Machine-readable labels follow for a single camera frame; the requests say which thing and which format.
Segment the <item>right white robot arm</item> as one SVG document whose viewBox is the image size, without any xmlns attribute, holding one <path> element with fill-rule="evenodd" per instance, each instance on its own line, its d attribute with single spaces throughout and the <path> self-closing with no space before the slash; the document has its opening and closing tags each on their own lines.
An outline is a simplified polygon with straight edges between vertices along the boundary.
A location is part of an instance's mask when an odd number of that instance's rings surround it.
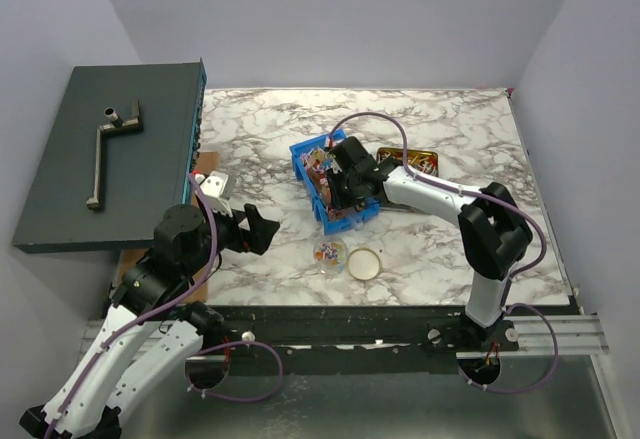
<svg viewBox="0 0 640 439">
<path fill-rule="evenodd" d="M 503 317 L 509 276 L 533 238 L 508 189 L 497 182 L 466 189 L 421 174 L 404 158 L 378 161 L 355 137 L 330 145 L 327 152 L 332 159 L 327 181 L 337 208 L 362 206 L 374 199 L 436 216 L 459 229 L 465 258 L 473 270 L 459 335 L 474 351 L 493 343 L 495 327 Z"/>
</svg>

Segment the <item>clear glass jar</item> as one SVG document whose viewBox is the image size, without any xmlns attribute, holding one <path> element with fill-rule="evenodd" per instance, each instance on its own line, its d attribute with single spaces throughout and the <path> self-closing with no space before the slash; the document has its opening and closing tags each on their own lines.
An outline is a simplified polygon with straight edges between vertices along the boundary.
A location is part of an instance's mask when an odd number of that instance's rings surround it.
<svg viewBox="0 0 640 439">
<path fill-rule="evenodd" d="M 320 272 L 336 275 L 342 272 L 347 263 L 348 248 L 337 236 L 322 236 L 316 240 L 313 259 Z"/>
</svg>

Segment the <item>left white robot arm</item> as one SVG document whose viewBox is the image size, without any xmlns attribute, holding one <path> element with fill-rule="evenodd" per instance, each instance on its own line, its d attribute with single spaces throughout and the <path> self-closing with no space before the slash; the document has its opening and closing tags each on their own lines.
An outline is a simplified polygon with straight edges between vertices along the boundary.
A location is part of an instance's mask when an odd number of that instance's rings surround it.
<svg viewBox="0 0 640 439">
<path fill-rule="evenodd" d="M 225 215 L 203 205 L 169 208 L 152 247 L 117 288 L 89 350 L 47 403 L 20 426 L 34 438 L 117 438 L 127 413 L 191 354 L 237 339 L 222 315 L 195 301 L 173 311 L 220 251 L 264 254 L 279 230 L 247 204 Z"/>
</svg>

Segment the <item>blue candy bin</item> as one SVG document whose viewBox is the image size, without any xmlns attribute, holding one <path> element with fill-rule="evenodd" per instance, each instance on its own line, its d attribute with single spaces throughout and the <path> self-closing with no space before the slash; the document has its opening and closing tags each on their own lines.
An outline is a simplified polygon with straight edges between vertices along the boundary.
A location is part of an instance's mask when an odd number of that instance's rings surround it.
<svg viewBox="0 0 640 439">
<path fill-rule="evenodd" d="M 292 170 L 298 181 L 301 181 L 305 186 L 307 193 L 311 200 L 311 207 L 314 218 L 322 225 L 325 235 L 336 235 L 350 229 L 349 223 L 345 220 L 345 216 L 342 218 L 332 219 L 329 217 L 329 207 L 324 203 L 321 194 L 312 179 L 310 178 L 304 159 L 309 158 L 313 152 L 322 149 L 328 145 L 328 134 L 322 134 L 312 139 L 305 140 L 303 142 L 292 145 L 289 150 L 291 152 Z M 376 217 L 380 212 L 380 204 L 374 199 L 368 199 L 366 206 L 361 213 L 363 220 L 368 222 Z"/>
</svg>

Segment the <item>metal candy tin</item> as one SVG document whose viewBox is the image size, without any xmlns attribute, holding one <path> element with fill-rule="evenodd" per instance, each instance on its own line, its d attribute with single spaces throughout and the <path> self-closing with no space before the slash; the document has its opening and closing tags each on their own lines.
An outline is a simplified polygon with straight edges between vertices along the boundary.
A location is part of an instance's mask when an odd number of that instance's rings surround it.
<svg viewBox="0 0 640 439">
<path fill-rule="evenodd" d="M 402 163 L 402 149 L 393 147 L 380 147 L 376 152 L 376 161 L 378 163 L 384 162 L 386 159 L 391 159 L 391 162 L 398 168 L 403 167 Z M 409 149 L 407 152 L 408 164 L 413 169 L 420 173 L 431 175 L 434 177 L 439 176 L 439 157 L 436 152 L 427 150 Z M 404 212 L 417 212 L 417 209 L 407 205 L 392 203 L 388 199 L 379 200 L 380 208 L 382 210 L 392 211 L 404 211 Z"/>
</svg>

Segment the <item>round jar lid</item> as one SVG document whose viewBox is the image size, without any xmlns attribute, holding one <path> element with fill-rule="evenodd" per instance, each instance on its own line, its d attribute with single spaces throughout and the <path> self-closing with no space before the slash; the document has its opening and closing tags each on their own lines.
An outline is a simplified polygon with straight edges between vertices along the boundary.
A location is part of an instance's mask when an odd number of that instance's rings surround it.
<svg viewBox="0 0 640 439">
<path fill-rule="evenodd" d="M 374 250 L 361 247 L 349 253 L 347 270 L 358 281 L 370 281 L 380 274 L 382 262 Z"/>
</svg>

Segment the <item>dark grey box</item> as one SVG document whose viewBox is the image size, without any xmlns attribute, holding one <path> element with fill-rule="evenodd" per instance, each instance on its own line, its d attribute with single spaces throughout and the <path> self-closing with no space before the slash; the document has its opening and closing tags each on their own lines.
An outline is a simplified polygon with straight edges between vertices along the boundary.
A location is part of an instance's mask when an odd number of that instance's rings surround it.
<svg viewBox="0 0 640 439">
<path fill-rule="evenodd" d="M 73 69 L 12 244 L 25 253 L 148 247 L 190 199 L 202 62 Z"/>
</svg>

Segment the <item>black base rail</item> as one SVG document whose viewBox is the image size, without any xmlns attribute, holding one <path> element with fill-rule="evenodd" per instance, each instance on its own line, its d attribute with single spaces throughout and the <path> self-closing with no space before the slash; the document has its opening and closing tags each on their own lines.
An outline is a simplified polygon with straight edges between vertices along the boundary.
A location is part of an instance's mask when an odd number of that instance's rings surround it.
<svg viewBox="0 0 640 439">
<path fill-rule="evenodd" d="M 296 375 L 454 374 L 458 359 L 515 352 L 514 324 L 483 330 L 460 306 L 217 306 L 206 347 L 251 332 Z"/>
</svg>

